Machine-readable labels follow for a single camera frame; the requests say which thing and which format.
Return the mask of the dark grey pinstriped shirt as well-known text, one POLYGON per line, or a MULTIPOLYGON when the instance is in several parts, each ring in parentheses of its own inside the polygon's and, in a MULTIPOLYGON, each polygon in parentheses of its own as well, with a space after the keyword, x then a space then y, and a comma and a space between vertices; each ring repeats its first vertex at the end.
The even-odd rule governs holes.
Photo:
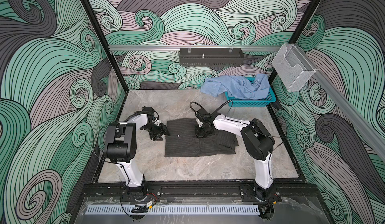
POLYGON ((203 157, 211 155, 232 155, 239 146, 236 135, 216 131, 213 135, 198 138, 195 134, 197 122, 192 118, 169 120, 170 133, 165 139, 165 157, 203 157))

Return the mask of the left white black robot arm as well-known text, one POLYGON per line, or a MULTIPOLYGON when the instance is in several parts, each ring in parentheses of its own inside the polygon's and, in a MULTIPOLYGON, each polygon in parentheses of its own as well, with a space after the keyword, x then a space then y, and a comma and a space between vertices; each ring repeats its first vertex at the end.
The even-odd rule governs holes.
POLYGON ((147 131, 152 141, 162 141, 170 133, 161 122, 159 114, 144 106, 125 121, 110 123, 104 136, 103 154, 108 162, 115 164, 124 176, 124 186, 128 190, 145 193, 145 177, 141 173, 134 157, 137 152, 137 131, 147 131))

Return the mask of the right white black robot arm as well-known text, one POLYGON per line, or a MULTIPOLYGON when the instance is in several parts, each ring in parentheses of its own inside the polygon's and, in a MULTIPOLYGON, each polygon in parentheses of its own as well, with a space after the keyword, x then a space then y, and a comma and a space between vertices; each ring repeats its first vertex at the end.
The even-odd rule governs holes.
POLYGON ((256 177, 254 188, 256 199, 261 201, 277 200, 276 187, 272 177, 271 159, 274 152, 275 137, 273 137, 261 120, 239 120, 227 117, 219 111, 226 105, 231 104, 228 100, 219 106, 214 112, 209 113, 197 102, 189 104, 197 119, 195 134, 198 138, 206 138, 225 131, 242 138, 247 153, 254 159, 256 177))

